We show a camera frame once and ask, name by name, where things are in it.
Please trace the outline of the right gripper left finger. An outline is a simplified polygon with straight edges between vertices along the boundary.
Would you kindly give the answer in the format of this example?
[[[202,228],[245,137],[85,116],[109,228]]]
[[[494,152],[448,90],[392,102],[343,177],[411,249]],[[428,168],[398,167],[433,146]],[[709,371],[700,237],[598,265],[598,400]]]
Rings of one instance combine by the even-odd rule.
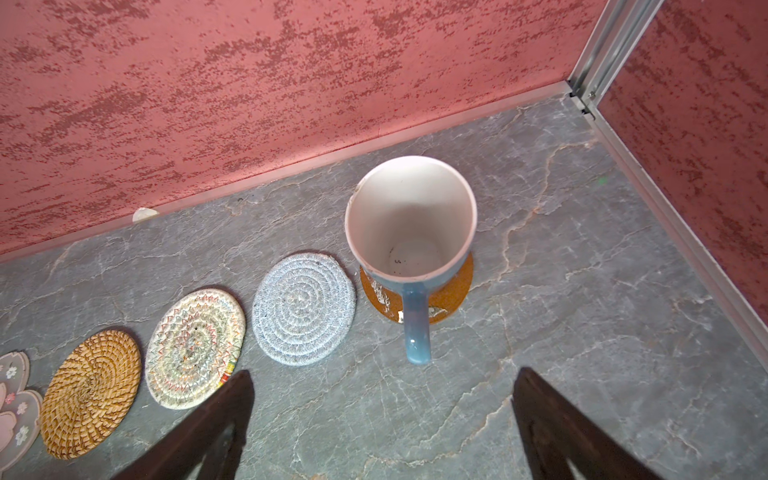
[[[117,479],[233,479],[247,442],[255,390],[249,371],[234,374]]]

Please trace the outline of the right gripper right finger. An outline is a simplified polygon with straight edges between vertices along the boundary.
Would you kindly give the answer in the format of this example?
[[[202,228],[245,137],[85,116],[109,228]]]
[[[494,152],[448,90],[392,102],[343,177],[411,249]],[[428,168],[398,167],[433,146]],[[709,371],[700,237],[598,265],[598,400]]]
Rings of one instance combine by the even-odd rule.
[[[534,479],[656,479],[535,370],[523,367],[511,404]]]

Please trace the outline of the brown wicker round coaster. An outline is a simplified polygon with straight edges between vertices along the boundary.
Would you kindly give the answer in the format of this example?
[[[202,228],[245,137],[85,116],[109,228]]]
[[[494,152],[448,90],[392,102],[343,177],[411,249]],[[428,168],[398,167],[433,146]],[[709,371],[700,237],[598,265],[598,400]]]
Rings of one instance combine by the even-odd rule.
[[[139,346],[125,331],[104,330],[78,345],[43,399],[41,433],[47,453],[71,460],[100,445],[133,405],[141,371]]]

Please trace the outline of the grey round coaster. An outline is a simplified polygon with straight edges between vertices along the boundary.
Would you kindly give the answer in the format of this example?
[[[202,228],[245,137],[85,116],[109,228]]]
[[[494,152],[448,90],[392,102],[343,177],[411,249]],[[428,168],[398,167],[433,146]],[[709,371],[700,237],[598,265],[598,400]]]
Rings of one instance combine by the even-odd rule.
[[[295,253],[264,276],[253,300],[252,328],[259,347],[272,360],[307,366],[341,344],[355,310],[355,286],[334,257]]]

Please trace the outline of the brown glossy round coaster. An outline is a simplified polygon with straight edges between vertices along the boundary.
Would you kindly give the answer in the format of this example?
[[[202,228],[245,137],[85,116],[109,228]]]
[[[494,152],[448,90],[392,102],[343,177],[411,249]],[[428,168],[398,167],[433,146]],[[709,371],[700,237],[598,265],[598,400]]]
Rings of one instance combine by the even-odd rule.
[[[429,322],[436,324],[454,314],[466,299],[473,280],[474,261],[469,254],[458,273],[428,298]],[[403,323],[402,297],[373,280],[360,268],[363,291],[372,306],[387,319]]]

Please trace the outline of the pink flower coaster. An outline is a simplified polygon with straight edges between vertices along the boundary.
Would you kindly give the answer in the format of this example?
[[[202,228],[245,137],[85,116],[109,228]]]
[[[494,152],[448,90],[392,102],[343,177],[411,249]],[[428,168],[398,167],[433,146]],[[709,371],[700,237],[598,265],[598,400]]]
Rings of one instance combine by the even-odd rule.
[[[1,357],[1,474],[14,466],[39,435],[42,396],[27,389],[28,356],[21,351]]]

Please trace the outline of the blue mug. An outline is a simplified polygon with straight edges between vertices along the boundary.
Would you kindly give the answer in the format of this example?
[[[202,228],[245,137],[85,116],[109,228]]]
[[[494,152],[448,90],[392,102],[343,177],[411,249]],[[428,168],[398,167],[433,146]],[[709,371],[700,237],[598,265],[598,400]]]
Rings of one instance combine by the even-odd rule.
[[[402,300],[405,352],[430,362],[428,297],[466,262],[478,224],[468,181],[426,156],[388,160],[368,172],[350,197],[347,243],[363,270]]]

